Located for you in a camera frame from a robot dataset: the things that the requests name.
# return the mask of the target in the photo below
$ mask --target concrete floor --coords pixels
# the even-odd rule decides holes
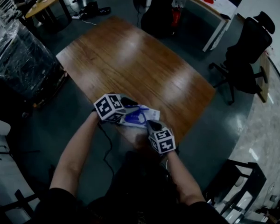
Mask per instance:
[[[85,6],[89,1],[93,0],[83,0],[79,5]],[[137,25],[137,12],[133,7],[133,0],[95,1],[98,2],[99,7],[110,6],[112,9],[110,15],[117,15],[131,24]],[[59,3],[53,5],[51,9],[56,17],[64,18]],[[72,9],[79,10],[78,5],[73,5]],[[188,2],[187,9],[184,9],[182,13],[178,32],[161,42],[188,62],[211,84],[215,84],[221,80],[221,77],[215,70],[210,71],[208,64],[224,61],[227,47],[235,44],[240,36],[242,23],[235,18],[218,47],[204,53],[202,47],[214,28],[197,17],[197,14],[203,19],[207,18],[203,11],[199,11],[195,5]],[[88,21],[98,24],[107,17],[96,17]],[[69,26],[57,34],[49,34],[42,28],[39,28],[39,34],[43,43],[56,55],[92,27],[93,25],[82,21],[72,21]],[[236,103],[228,106],[227,101],[230,98],[228,85],[220,87],[211,104],[180,143],[180,158],[202,189],[207,187],[223,162],[230,156],[244,128],[253,101],[253,95],[235,91]],[[37,149],[41,151],[37,154],[16,157],[21,171],[34,191],[48,186],[48,169],[51,165],[57,164],[67,142],[92,109],[93,105],[84,94],[72,80],[68,80],[49,103],[41,110],[36,110],[26,120],[14,137],[14,147],[19,150]],[[114,143],[108,161],[114,170],[117,170],[123,161],[125,152],[130,150],[130,146],[122,140],[112,125],[105,124],[104,129]],[[100,130],[97,130],[78,191],[78,199],[84,203],[103,196],[110,185],[112,174],[103,162],[103,156],[108,147],[107,139]]]

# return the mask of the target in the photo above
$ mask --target plastic-wrapped object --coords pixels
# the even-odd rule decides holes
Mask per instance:
[[[0,79],[27,100],[35,100],[58,72],[59,62],[19,21],[0,34]]]

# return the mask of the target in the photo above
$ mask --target black office chair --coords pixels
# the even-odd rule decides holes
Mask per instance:
[[[234,90],[235,87],[239,91],[250,94],[261,92],[261,88],[256,83],[256,78],[263,77],[267,83],[267,77],[263,67],[260,67],[260,72],[253,73],[251,64],[255,63],[265,49],[271,45],[272,38],[269,33],[275,32],[275,25],[271,18],[264,12],[256,17],[248,17],[243,26],[242,34],[236,45],[229,47],[226,52],[226,61],[222,67],[212,63],[209,68],[215,67],[225,80],[214,85],[214,88],[228,83],[231,91],[232,101],[228,104],[234,103]]]

